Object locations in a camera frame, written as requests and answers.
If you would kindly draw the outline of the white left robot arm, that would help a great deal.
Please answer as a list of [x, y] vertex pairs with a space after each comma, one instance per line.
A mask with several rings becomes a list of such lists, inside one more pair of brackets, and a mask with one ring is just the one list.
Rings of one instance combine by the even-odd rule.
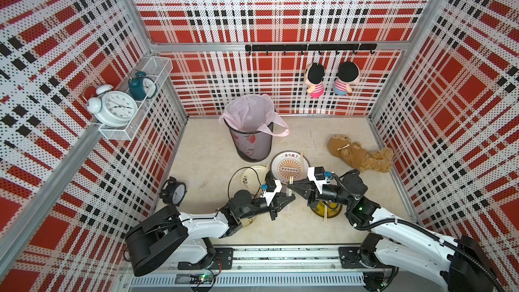
[[243, 219], [260, 214], [269, 214], [275, 220], [295, 199], [294, 195], [275, 192], [254, 199], [250, 192], [240, 190], [211, 214], [189, 214], [178, 211], [175, 205], [167, 205], [124, 236], [133, 274], [145, 276], [169, 259], [206, 267], [213, 262], [216, 253], [211, 238], [230, 237], [243, 228]]

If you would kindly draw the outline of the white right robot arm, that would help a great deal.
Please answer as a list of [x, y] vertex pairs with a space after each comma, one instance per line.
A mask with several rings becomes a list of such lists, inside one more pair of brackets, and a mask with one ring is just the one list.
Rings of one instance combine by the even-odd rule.
[[479, 244], [466, 235], [456, 239], [400, 218], [365, 196], [368, 188], [359, 170], [342, 176], [321, 167], [288, 188], [309, 205], [321, 201], [345, 207], [348, 223], [367, 236], [354, 262], [366, 268], [378, 264], [399, 269], [438, 284], [446, 291], [503, 291], [492, 263]]

